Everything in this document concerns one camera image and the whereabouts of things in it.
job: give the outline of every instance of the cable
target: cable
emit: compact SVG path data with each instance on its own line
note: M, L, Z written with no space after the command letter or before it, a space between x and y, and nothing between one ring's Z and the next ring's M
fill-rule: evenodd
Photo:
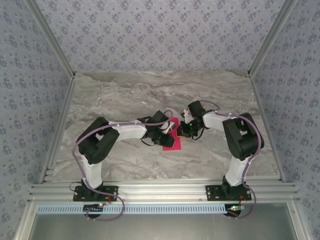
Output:
M246 208L246 207L247 207L247 199L246 199L245 196L243 196L242 194L240 194L239 196L240 196L241 199L244 199L244 200L245 200L245 206L244 206L244 207Z
M128 125L141 125L141 126L158 126L158 125L163 125L163 124L169 122L169 121L172 119L173 115L174 115L174 113L173 113L171 110L166 110L166 111L164 111L164 114L166 114L166 113L168 113L168 112L171 113L171 116L170 116L167 120L162 121L162 122L158 122L158 123L122 122L122 123L113 123L113 124L109 124L109 125L106 125L106 126L98 127L98 128L96 128L95 130L92 130L91 132L87 133L85 136L83 136L79 141L77 141L77 142L75 143L75 145L74 145L73 148L72 148L71 153L72 153L72 156L73 156L76 164L78 165L78 167L79 167L79 169L80 169L80 171L81 171L81 173L82 173L83 181L85 182L85 185L86 185L91 191L93 191L93 192L95 192L95 193L97 193L97 194L101 194L101 195L105 195L105 196L110 196L110 197L117 198L117 199L119 199L119 200L121 201L121 203L122 203L122 210L121 210L121 212L120 212L117 216L115 216L115 217L113 217L113 218L109 218L109 219L104 219L104 218L103 218L103 219L100 219L100 218L94 218L94 219L93 219L93 218L88 217L88 220L95 220L95 221L99 221L99 222L110 222L110 221L116 220L116 219L120 218L120 217L122 216L122 214L124 213L124 210L125 210L125 202L124 202L124 200L123 200L121 197L119 197L118 195L115 195L115 194L112 194L112 193L108 193L108 192L98 191L98 190L96 190L96 189L94 189L93 187L90 186L90 184L89 184L89 182L88 182L88 180L87 180L87 178L86 178L85 170L84 170L83 167L81 166L81 163L80 163L79 159L78 159L77 156L76 156L76 149L77 149L77 147L79 146L79 144L82 143L86 138L90 137L91 135L93 135L93 134L95 134L95 133L97 133L97 132L99 132L99 131L101 131L101 130L104 130L104 129L107 129L107 128L111 128L111 127L128 126Z
M200 103L209 103L209 104L213 104L217 107L217 109L214 109L214 111L219 111L220 107L218 106L218 104L214 103L213 101L208 101L208 100L199 100Z
M72 190L72 189L71 189L71 185L72 185L72 184L79 184L79 182L74 181L74 182L70 183L70 185L69 185L69 189L70 189L72 192L75 192L76 190Z
M205 131L205 128L202 128L202 131L201 131L201 133L200 133L200 136L198 136L197 138L194 138L194 135L192 135L192 140L198 140L199 138L201 138L202 137L202 134L204 133L204 131Z
M257 206L257 197L256 197L256 194L255 192L252 190L252 188L248 185L246 185L245 183L245 178L246 178L246 174L247 174L247 171L249 169L249 166L251 164L251 161L259 154L260 150L261 150L261 144L262 144L262 141L261 141L261 134L258 130L258 128L256 127L256 125L254 125L254 123L252 121L250 121L248 118L244 117L244 116L240 116L240 115L236 115L236 114L224 114L224 113L219 113L219 112L215 112L216 115L218 116L222 116L222 117L234 117L234 118L239 118L239 119L242 119L242 120L245 120L248 124L251 125L251 127L253 127L257 137L258 137L258 148L256 150L256 152L248 159L248 162L246 163L245 167L244 167L244 170L243 170L243 173L242 173L242 176L241 176L241 183L242 185L246 188L246 189L249 189L249 191L252 193L253 195L253 199L254 199L254 203L253 203L253 207L251 208L251 210L244 216L238 216L237 214L235 214L234 212L232 211L227 211L228 213L234 215L235 217L233 218L236 218L236 219L245 219L247 217L249 217L253 211L255 210L256 206Z
M154 145L156 145L155 143L153 145L146 143L145 141L142 140L142 138L140 138L141 142L149 147L153 147Z

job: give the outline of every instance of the marble surface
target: marble surface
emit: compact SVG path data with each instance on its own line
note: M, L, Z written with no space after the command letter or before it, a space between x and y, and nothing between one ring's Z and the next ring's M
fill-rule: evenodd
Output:
M195 100L212 100L221 112L249 112L265 141L251 164L249 176L278 175L266 130L246 76L224 70L170 72L83 73L75 89L53 181L79 181L81 173L71 155L78 136L99 116L109 121L132 121L170 109L174 117ZM204 108L213 109L209 103ZM220 178L231 154L224 132L208 129L202 138L183 138L182 150L163 151L138 139L117 142L102 164L104 180Z

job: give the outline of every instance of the aluminum frame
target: aluminum frame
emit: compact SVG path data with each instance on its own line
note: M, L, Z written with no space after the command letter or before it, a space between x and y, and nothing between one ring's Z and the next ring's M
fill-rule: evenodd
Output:
M221 184L221 179L162 179L162 180L120 180L104 181L104 185L119 186L118 195L127 204L212 204L207 201L206 185ZM27 206L15 240L29 238L35 215L39 206L74 205L71 182L46 182L32 185ZM306 229L306 220L301 216L300 197L294 183L281 182L277 177L248 177L249 184L258 198L257 204L287 203L291 220L299 240L311 240L311 233ZM238 203L237 201L217 201L217 204ZM121 205L120 201L112 204Z
M287 19L292 12L294 6L298 0L285 0L281 5L267 35L265 36L257 54L255 55L251 66L248 71L250 77L254 77L258 72L260 66L264 62L269 50L273 46L278 34L280 33L283 26L286 24Z
M259 96L257 85L256 85L255 80L254 80L253 77L249 76L249 80L250 80L250 85L251 85L251 88L252 88L252 91L253 91L253 95L254 95L254 97L256 99L256 103L257 103L258 108L259 108L260 113L261 113L261 118L262 118L265 130L266 130L266 134L268 136L268 139L269 139L272 151L273 151L273 156L274 156L276 165L277 165L279 173L280 173L280 179L282 180L282 182L286 182L285 171L284 171L284 169L282 167L282 164L280 162L280 158L279 158L279 155L278 155L276 144L275 144L275 141L274 141L274 139L272 137L272 133L271 133L268 121L267 121L267 116L266 116L264 107L262 105L262 102L261 102L261 99L260 99L260 96Z
M49 150L43 164L42 172L40 174L40 178L39 178L40 184L42 184L45 181L46 176L52 177L53 170L55 169L54 167L55 158L56 158L57 152L60 149L62 137L65 131L68 112L70 109L70 104L73 97L74 89L75 89L75 78L72 77L67 89L66 97L62 105L61 113L59 115L55 131L53 134L53 139L50 143Z
M51 30L49 24L47 23L46 17L42 13L40 7L38 6L35 0L24 0L24 2L29 8L31 14L33 15L34 20L42 30L42 33L45 36L46 40L52 47L52 50L56 55L56 57L58 58L58 60L60 61L65 73L71 78L74 75L74 71L64 51L59 45L59 42L54 35L54 32Z

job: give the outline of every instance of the wallpaper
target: wallpaper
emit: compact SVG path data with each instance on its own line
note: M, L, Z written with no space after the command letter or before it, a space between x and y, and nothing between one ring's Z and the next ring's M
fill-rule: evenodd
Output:
M248 69L283 0L36 0L76 72Z
M320 239L320 2L299 0L255 76L286 178Z
M23 0L0 1L0 239L14 237L69 79Z

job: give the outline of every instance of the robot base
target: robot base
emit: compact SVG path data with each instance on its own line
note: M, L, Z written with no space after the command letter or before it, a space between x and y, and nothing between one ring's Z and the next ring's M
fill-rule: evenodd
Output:
M207 185L205 186L206 198L208 201L241 201L242 196L247 201L250 201L251 193L242 184L238 186L230 186L223 177L222 185Z
M103 186L102 184L96 188L96 190L118 195L118 186ZM113 196L106 196L99 193L96 193L90 190L83 180L81 180L81 186L76 186L73 194L73 201L74 202L115 202L117 201L116 197Z

